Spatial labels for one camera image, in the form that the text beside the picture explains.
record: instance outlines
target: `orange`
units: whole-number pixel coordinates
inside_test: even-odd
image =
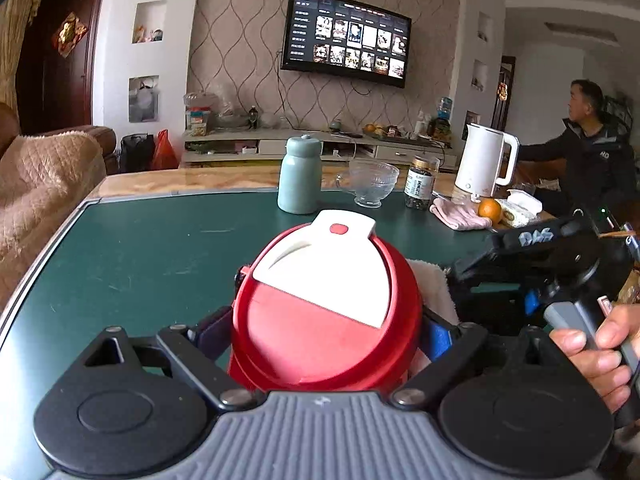
[[[493,198],[483,198],[478,206],[478,216],[490,218],[497,224],[502,218],[502,207]]]

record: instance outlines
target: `metal screw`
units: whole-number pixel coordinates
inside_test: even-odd
[[[417,406],[424,402],[425,395],[416,388],[405,388],[394,393],[394,400],[401,406]]]
[[[244,388],[237,388],[222,392],[220,400],[226,406],[245,406],[254,400],[254,394]]]

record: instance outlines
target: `glass cup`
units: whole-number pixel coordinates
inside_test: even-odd
[[[377,208],[382,205],[381,200],[393,191],[399,174],[400,170],[391,164],[355,159],[349,163],[349,171],[335,177],[335,185],[351,193],[359,206]],[[348,187],[343,187],[345,178],[349,179]]]

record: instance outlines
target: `wall-mounted television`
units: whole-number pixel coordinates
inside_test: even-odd
[[[289,0],[283,70],[404,88],[411,19],[353,0]]]

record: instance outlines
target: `red plastic bag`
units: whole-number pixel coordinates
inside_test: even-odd
[[[178,167],[178,159],[169,142],[169,130],[162,130],[158,134],[154,158],[151,161],[151,170],[175,170]]]

